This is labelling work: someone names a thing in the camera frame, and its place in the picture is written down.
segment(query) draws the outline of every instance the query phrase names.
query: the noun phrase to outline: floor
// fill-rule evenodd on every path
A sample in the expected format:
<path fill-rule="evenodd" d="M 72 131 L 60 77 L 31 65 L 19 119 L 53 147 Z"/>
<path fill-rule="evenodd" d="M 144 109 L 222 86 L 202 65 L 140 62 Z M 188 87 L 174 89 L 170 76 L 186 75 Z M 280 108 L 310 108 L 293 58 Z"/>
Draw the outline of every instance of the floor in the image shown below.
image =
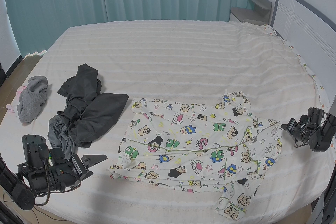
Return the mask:
<path fill-rule="evenodd" d="M 34 55 L 25 58 L 19 63 L 13 73 L 9 76 L 8 79 L 5 80 L 3 85 L 0 87 L 0 123 L 2 122 L 2 119 L 7 111 L 6 104 L 10 104 L 12 102 L 16 94 L 16 89 L 23 84 L 23 82 L 26 80 L 27 76 L 35 67 L 41 57 L 42 56 Z M 63 218 L 60 218 L 59 216 L 56 216 L 53 213 L 45 211 L 41 208 L 37 209 L 37 206 L 30 211 L 24 211 L 22 209 L 19 209 L 19 207 L 11 201 L 11 198 L 6 194 L 1 186 L 0 199 L 6 201 L 6 204 L 9 207 L 15 209 L 23 218 L 25 218 L 31 224 L 56 224 L 59 223 L 60 220 L 64 224 L 73 223 L 71 221 L 64 220 Z M 310 213 L 311 205 L 309 204 L 275 224 L 304 224 L 309 218 Z"/>

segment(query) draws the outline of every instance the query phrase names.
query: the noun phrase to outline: black baseboard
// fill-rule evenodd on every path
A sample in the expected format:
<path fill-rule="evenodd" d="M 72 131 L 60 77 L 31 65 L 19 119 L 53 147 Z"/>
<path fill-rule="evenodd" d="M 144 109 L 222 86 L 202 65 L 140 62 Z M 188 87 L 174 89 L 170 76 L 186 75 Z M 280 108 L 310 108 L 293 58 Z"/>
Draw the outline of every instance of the black baseboard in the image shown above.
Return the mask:
<path fill-rule="evenodd" d="M 15 62 L 12 64 L 12 66 L 8 69 L 6 72 L 6 76 L 9 77 L 11 73 L 14 71 L 14 69 L 18 66 L 18 64 L 22 61 L 22 56 L 20 56 L 15 60 Z"/>

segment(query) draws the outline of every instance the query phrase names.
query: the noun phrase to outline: nightstand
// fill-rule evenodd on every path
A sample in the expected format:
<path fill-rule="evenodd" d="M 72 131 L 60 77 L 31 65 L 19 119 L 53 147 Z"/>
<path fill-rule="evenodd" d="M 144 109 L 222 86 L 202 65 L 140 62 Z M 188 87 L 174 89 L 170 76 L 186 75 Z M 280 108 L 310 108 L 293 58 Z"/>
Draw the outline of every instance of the nightstand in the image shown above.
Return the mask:
<path fill-rule="evenodd" d="M 254 25 L 264 25 L 270 19 L 272 2 L 269 0 L 249 0 L 254 3 L 254 9 L 231 7 L 230 21 L 249 22 Z"/>

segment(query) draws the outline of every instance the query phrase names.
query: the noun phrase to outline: headboard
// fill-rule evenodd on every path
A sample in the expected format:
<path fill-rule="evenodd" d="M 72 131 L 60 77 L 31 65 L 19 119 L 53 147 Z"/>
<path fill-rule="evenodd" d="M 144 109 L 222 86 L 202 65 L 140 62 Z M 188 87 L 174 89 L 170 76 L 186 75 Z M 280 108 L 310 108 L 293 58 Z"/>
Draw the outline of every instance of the headboard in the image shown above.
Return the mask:
<path fill-rule="evenodd" d="M 336 24 L 304 0 L 276 0 L 271 26 L 303 57 L 332 104 L 336 94 Z"/>

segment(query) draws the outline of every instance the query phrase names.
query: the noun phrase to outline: bed sheet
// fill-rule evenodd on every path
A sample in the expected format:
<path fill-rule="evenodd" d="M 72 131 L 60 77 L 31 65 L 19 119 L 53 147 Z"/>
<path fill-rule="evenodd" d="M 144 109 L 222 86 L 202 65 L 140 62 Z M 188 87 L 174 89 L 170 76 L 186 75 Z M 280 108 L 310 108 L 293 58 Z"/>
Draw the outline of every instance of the bed sheet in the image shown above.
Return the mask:
<path fill-rule="evenodd" d="M 120 140 L 133 117 L 132 98 L 213 104 L 222 100 L 228 88 L 245 92 L 257 116 L 283 123 L 299 118 L 309 107 L 321 107 L 313 79 L 297 56 L 262 26 L 160 20 L 72 27 L 28 76 L 48 78 L 48 99 L 40 115 L 22 125 L 13 113 L 7 113 L 0 125 L 0 152 L 12 171 L 25 159 L 21 137 L 38 134 L 47 138 L 49 119 L 65 106 L 65 97 L 56 92 L 83 63 L 99 71 L 102 92 L 126 93 L 130 99 L 107 134 L 90 148 L 78 149 L 80 157 L 106 154 L 108 160 L 92 167 L 94 175 L 79 189 L 52 195 L 44 206 L 76 223 L 235 222 L 214 211 L 219 192 L 173 191 L 109 177 L 106 167 L 117 160 Z M 266 173 L 241 223 L 276 222 L 312 202 L 328 184 L 335 151 L 295 149 L 292 138 L 282 135 L 282 155 Z"/>

